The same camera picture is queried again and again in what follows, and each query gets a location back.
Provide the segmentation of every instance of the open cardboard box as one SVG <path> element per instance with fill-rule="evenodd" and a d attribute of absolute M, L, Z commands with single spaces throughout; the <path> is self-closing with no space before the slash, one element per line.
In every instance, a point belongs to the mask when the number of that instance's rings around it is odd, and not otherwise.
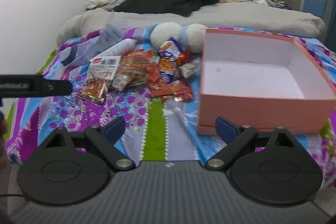
<path fill-rule="evenodd" d="M 216 135 L 218 116 L 261 131 L 316 133 L 335 106 L 332 82 L 296 39 L 206 30 L 198 134 Z"/>

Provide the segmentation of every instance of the black cable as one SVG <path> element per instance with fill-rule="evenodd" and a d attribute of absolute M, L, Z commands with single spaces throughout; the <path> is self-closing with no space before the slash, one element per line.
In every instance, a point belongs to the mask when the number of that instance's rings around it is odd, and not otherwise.
<path fill-rule="evenodd" d="M 20 195 L 20 194 L 1 194 L 0 198 L 6 198 L 8 196 L 17 196 L 19 198 L 23 198 L 23 195 Z"/>

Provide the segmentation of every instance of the orange snack package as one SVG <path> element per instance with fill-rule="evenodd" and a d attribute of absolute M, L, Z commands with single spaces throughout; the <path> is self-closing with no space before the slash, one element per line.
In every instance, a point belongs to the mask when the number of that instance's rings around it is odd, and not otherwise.
<path fill-rule="evenodd" d="M 194 98 L 193 91 L 187 81 L 176 80 L 172 83 L 172 85 L 175 101 L 187 102 Z"/>
<path fill-rule="evenodd" d="M 176 59 L 176 63 L 178 66 L 182 66 L 186 63 L 190 63 L 193 60 L 190 49 L 187 48 L 183 52 L 181 52 L 180 56 Z"/>
<path fill-rule="evenodd" d="M 160 79 L 160 73 L 156 63 L 149 63 L 145 67 L 145 72 L 147 73 L 147 85 L 156 83 Z"/>

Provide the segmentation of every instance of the green stripe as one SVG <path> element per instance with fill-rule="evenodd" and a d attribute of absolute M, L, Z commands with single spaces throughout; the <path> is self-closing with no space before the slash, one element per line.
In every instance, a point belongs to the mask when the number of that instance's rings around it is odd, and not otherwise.
<path fill-rule="evenodd" d="M 166 119 L 163 117 L 163 108 L 164 103 L 161 100 L 153 101 L 149 106 L 150 119 L 142 160 L 165 160 Z"/>
<path fill-rule="evenodd" d="M 8 113 L 8 117 L 7 117 L 8 130 L 7 130 L 7 133 L 5 135 L 5 140 L 6 141 L 9 139 L 9 136 L 11 134 L 14 109 L 15 109 L 15 103 L 12 104 L 12 106 L 9 110 L 9 113 Z"/>
<path fill-rule="evenodd" d="M 51 52 L 51 54 L 49 55 L 49 58 L 47 59 L 47 61 L 44 63 L 44 65 L 42 66 L 42 68 L 39 69 L 39 71 L 37 73 L 42 74 L 43 71 L 45 70 L 45 68 L 47 66 L 49 66 L 51 64 L 51 62 L 54 60 L 55 56 L 56 56 L 56 50 L 53 50 Z"/>

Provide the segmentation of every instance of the snack wrapper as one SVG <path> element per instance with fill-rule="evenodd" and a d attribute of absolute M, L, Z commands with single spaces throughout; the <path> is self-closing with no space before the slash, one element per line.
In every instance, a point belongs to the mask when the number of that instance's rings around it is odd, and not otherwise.
<path fill-rule="evenodd" d="M 83 87 L 76 96 L 101 106 L 104 103 L 106 92 L 105 80 L 93 78 L 88 81 L 88 86 Z"/>
<path fill-rule="evenodd" d="M 147 73 L 147 85 L 156 83 L 160 79 L 160 73 L 159 73 L 156 63 L 154 62 L 149 63 L 146 66 L 145 70 Z"/>
<path fill-rule="evenodd" d="M 131 52 L 121 58 L 120 65 L 122 67 L 144 70 L 145 66 L 150 63 L 152 57 L 152 50 L 147 52 Z"/>
<path fill-rule="evenodd" d="M 172 84 L 165 83 L 161 78 L 157 83 L 152 83 L 148 87 L 152 97 L 171 95 L 174 93 Z"/>
<path fill-rule="evenodd" d="M 160 47 L 158 51 L 158 54 L 161 56 L 159 72 L 164 82 L 171 83 L 174 80 L 176 60 L 182 51 L 181 45 L 172 37 Z"/>
<path fill-rule="evenodd" d="M 176 59 L 181 55 L 181 52 L 183 52 L 181 45 L 172 37 L 164 42 L 158 51 L 162 58 L 168 59 L 172 62 L 176 61 Z"/>
<path fill-rule="evenodd" d="M 182 66 L 183 64 L 190 63 L 193 60 L 193 56 L 191 55 L 190 49 L 187 48 L 185 51 L 181 52 L 180 56 L 176 59 L 176 63 L 178 66 Z"/>
<path fill-rule="evenodd" d="M 120 58 L 121 56 L 105 56 L 93 59 L 88 67 L 87 82 L 91 79 L 103 79 L 107 82 L 112 82 L 117 72 Z"/>
<path fill-rule="evenodd" d="M 112 88 L 123 91 L 128 85 L 141 85 L 146 82 L 146 75 L 142 70 L 130 67 L 123 67 L 118 70 L 117 75 L 112 81 Z"/>
<path fill-rule="evenodd" d="M 201 61 L 199 59 L 194 60 L 191 63 L 184 64 L 179 67 L 179 71 L 181 72 L 183 78 L 187 79 L 195 74 L 197 71 Z"/>
<path fill-rule="evenodd" d="M 187 102 L 190 99 L 193 99 L 193 91 L 189 83 L 185 80 L 176 80 L 172 83 L 172 90 L 174 93 L 176 102 Z"/>
<path fill-rule="evenodd" d="M 159 72 L 160 77 L 166 83 L 171 83 L 174 80 L 175 70 L 176 70 L 176 62 L 170 61 L 166 58 L 161 58 L 159 62 Z"/>

